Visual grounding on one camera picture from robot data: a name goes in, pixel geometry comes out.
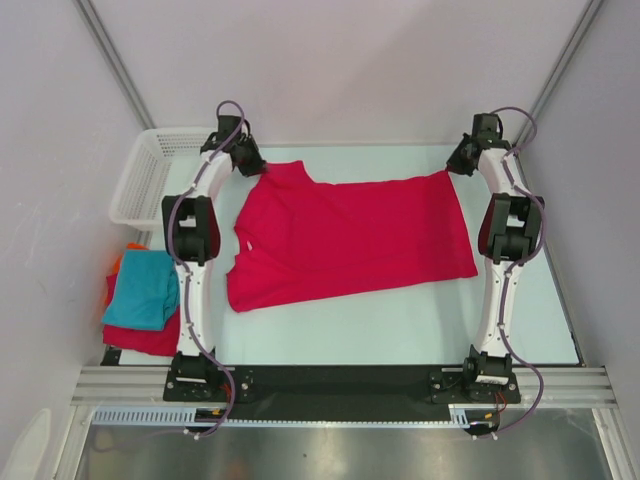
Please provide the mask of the white perforated plastic basket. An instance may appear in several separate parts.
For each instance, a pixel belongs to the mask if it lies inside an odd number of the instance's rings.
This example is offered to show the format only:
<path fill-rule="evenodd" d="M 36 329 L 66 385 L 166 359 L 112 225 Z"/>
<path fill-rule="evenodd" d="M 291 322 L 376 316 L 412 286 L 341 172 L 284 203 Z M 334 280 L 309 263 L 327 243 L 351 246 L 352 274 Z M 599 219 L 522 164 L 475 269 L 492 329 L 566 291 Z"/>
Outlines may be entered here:
<path fill-rule="evenodd" d="M 203 127 L 143 131 L 136 139 L 109 208 L 110 220 L 138 231 L 163 226 L 161 201 L 188 189 L 201 166 Z"/>

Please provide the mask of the crimson red t shirt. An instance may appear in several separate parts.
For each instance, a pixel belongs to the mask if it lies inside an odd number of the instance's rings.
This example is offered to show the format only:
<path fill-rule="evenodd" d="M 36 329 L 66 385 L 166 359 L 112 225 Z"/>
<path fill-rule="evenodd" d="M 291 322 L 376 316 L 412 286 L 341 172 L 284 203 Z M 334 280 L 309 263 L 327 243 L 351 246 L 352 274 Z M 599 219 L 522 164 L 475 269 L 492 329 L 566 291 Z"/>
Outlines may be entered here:
<path fill-rule="evenodd" d="M 227 295 L 238 313 L 478 274 L 445 171 L 331 184 L 300 161 L 272 164 L 234 230 Z"/>

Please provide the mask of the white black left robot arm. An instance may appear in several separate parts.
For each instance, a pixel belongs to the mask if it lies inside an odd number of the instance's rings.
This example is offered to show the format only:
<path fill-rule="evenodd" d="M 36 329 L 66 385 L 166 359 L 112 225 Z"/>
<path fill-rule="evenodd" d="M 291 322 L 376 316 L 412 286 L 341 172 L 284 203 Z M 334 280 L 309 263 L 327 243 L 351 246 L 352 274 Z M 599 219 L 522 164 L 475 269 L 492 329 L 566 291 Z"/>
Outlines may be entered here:
<path fill-rule="evenodd" d="M 163 393 L 168 402 L 211 401 L 229 386 L 215 363 L 211 282 L 221 233 L 214 200 L 234 170 L 245 177 L 259 175 L 266 162 L 243 115 L 219 114 L 217 121 L 200 149 L 194 180 L 184 193 L 161 202 L 165 246 L 174 260 L 180 294 L 177 353 Z"/>

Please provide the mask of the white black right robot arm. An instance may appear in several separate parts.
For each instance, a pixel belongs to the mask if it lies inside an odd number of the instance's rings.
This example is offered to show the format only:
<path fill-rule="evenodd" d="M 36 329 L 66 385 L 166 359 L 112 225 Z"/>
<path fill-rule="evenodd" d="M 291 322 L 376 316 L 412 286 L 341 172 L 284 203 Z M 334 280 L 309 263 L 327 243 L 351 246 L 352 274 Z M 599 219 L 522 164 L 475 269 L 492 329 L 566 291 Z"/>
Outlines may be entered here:
<path fill-rule="evenodd" d="M 479 330 L 462 371 L 442 375 L 453 401 L 489 403 L 517 394 L 513 363 L 520 358 L 511 345 L 516 290 L 524 266 L 544 245 L 544 199 L 524 185 L 516 166 L 519 149 L 504 137 L 502 111 L 476 114 L 446 163 L 450 173 L 479 173 L 491 193 L 478 234 L 485 265 Z"/>

